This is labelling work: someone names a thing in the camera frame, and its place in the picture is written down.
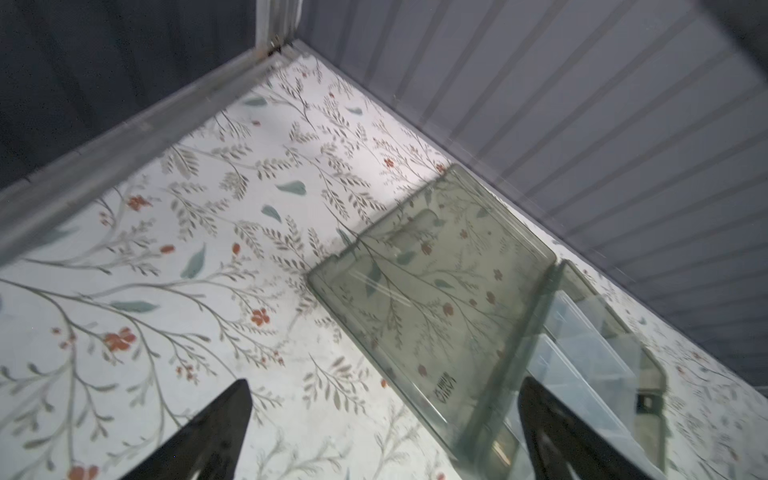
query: floral pattern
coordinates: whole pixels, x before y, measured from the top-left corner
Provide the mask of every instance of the floral pattern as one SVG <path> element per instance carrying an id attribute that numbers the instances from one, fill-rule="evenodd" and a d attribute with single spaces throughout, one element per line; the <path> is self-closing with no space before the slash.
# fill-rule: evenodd
<path id="1" fill-rule="evenodd" d="M 105 191 L 0 270 L 0 478 L 119 478 L 241 377 L 237 478 L 458 478 L 303 280 L 449 164 L 302 58 Z M 519 217 L 666 368 L 669 478 L 768 478 L 766 399 Z"/>

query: gray corrugated wall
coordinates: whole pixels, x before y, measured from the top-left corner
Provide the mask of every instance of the gray corrugated wall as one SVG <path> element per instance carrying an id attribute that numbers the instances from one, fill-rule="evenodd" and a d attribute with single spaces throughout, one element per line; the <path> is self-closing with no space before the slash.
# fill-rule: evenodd
<path id="1" fill-rule="evenodd" d="M 768 92 L 700 6 L 309 0 L 299 37 L 768 384 Z"/>
<path id="2" fill-rule="evenodd" d="M 0 4 L 0 187 L 252 48 L 253 0 Z"/>

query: clear plastic container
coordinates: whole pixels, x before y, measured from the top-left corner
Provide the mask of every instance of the clear plastic container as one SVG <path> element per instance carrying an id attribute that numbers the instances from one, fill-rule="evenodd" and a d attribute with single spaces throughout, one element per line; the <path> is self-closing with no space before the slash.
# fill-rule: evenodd
<path id="1" fill-rule="evenodd" d="M 581 304 L 588 306 L 595 301 Z M 641 356 L 641 346 L 634 336 L 627 333 L 604 339 L 594 321 L 561 290 L 554 293 L 545 329 L 589 386 L 624 426 L 633 431 Z"/>
<path id="2" fill-rule="evenodd" d="M 626 323 L 616 314 L 576 266 L 564 261 L 556 290 L 563 290 L 576 303 L 581 312 L 609 343 L 630 333 Z M 614 346 L 621 356 L 621 348 Z M 635 370 L 632 359 L 622 357 Z M 667 377 L 653 353 L 642 348 L 637 375 L 637 414 L 633 437 L 643 447 L 647 457 L 658 468 L 666 464 L 666 423 L 664 421 L 664 392 Z"/>
<path id="3" fill-rule="evenodd" d="M 536 337 L 535 342 L 528 373 L 601 435 L 616 438 L 626 436 L 633 442 L 624 423 L 589 386 L 578 368 L 558 346 L 546 335 Z M 517 396 L 508 411 L 505 424 L 519 441 L 524 442 Z"/>
<path id="4" fill-rule="evenodd" d="M 310 289 L 455 463 L 471 465 L 555 254 L 458 165 L 356 239 L 339 235 L 346 249 L 309 273 Z"/>
<path id="5" fill-rule="evenodd" d="M 576 366 L 546 335 L 535 337 L 533 355 L 528 364 L 528 373 L 546 386 L 558 399 L 610 442 L 626 458 L 645 470 L 653 478 L 664 478 L 648 460 L 644 450 L 632 438 L 624 423 L 611 408 L 590 387 Z M 515 462 L 511 466 L 509 479 L 532 478 L 531 463 L 525 451 L 525 437 L 520 421 L 518 397 L 515 396 L 505 417 L 505 426 L 518 440 Z"/>

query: red flower print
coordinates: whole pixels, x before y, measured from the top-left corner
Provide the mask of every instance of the red flower print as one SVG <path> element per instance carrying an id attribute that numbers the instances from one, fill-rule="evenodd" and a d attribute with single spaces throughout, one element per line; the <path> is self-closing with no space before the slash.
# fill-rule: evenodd
<path id="1" fill-rule="evenodd" d="M 195 385 L 197 385 L 197 382 L 199 382 L 197 378 L 197 374 L 194 372 L 194 367 L 192 365 L 185 365 L 181 364 L 178 367 L 176 367 L 176 377 L 186 377 L 188 382 L 194 382 Z"/>
<path id="2" fill-rule="evenodd" d="M 152 204 L 147 201 L 144 197 L 141 195 L 137 195 L 135 197 L 131 197 L 128 199 L 128 208 L 131 210 L 139 211 L 142 207 L 151 207 Z"/>
<path id="3" fill-rule="evenodd" d="M 77 465 L 69 469 L 67 480 L 93 480 L 96 478 L 96 475 L 98 475 L 98 467 L 96 465 L 88 467 L 87 472 L 85 468 Z"/>
<path id="4" fill-rule="evenodd" d="M 107 344 L 110 352 L 115 350 L 128 350 L 131 348 L 131 344 L 136 341 L 136 336 L 131 332 L 131 329 L 124 326 L 118 333 L 108 333 L 104 336 L 104 343 Z"/>
<path id="5" fill-rule="evenodd" d="M 51 332 L 54 335 L 60 335 L 61 334 L 61 329 L 59 329 L 59 328 L 52 328 Z M 77 339 L 78 339 L 77 336 L 74 333 L 72 333 L 72 334 L 70 334 L 68 340 L 58 344 L 58 348 L 60 348 L 62 350 L 67 349 L 67 347 L 72 345 L 74 343 L 74 341 L 77 340 Z"/>
<path id="6" fill-rule="evenodd" d="M 252 314 L 253 315 L 250 317 L 250 321 L 255 323 L 256 326 L 261 326 L 262 323 L 270 322 L 270 316 L 266 314 L 266 308 L 262 308 L 261 310 L 254 310 Z"/>

